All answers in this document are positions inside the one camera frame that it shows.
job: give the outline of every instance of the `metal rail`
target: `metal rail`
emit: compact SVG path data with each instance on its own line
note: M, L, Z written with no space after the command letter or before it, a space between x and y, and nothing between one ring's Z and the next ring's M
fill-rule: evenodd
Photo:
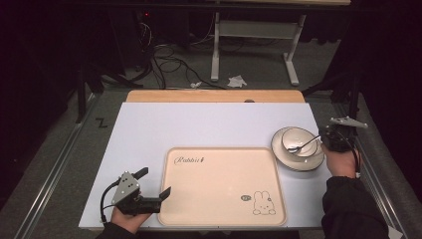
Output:
M69 154L71 153L72 148L78 139L78 136L87 120L87 117L90 115L90 112L93 110L97 101L98 97L96 97L94 94L91 94L90 98L88 99L88 113L80 123L75 125L75 128L63 146L59 157L56 160L56 163L51 169L50 174L48 175L36 199L34 200L31 209L19 227L14 237L15 239L30 238L38 220L40 219L47 203L49 202L50 197L53 194L54 189L56 188L57 183L60 180L60 177L62 176L63 171L65 170L65 167L69 161Z

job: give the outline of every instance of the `wooden edge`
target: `wooden edge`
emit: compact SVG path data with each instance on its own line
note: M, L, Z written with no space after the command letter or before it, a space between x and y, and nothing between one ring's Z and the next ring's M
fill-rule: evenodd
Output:
M134 90L128 103L304 103L297 90Z

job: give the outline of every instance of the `dark sleeve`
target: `dark sleeve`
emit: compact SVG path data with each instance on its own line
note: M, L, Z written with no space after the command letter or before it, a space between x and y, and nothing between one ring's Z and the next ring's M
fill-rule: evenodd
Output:
M127 231L126 229L119 227L111 222L108 222L105 225L104 231L102 232L102 234L100 234L97 237L97 239L113 239L113 238L135 239L136 236L130 233L129 231Z
M359 179L332 177L322 198L326 239L388 238L388 227L375 200Z

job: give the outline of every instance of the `table leg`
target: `table leg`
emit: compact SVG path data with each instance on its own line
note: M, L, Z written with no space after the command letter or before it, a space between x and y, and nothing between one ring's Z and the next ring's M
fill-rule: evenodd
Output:
M289 78L293 86L298 86L299 80L295 71L295 67L292 62L292 58L293 58L293 54L295 53L296 47L298 45L299 37L301 36L302 29L304 28L304 23L305 23L306 18L307 18L307 15L301 15L301 18L298 23L298 27L296 28L295 36L293 38L291 50L288 53L284 54L286 68L288 70Z
M214 28L214 52L212 55L211 82L218 82L218 73L220 71L220 13L215 13Z

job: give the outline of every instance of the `metal stand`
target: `metal stand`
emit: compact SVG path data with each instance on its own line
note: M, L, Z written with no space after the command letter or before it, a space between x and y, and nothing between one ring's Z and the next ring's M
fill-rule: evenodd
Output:
M251 21L220 21L220 13L215 13L214 51L211 66L211 81L218 82L220 71L220 36L252 37L270 39L292 39L292 47L284 54L284 62L293 86L299 85L298 76L292 62L293 55L304 27L306 15L302 15L298 23L272 23Z

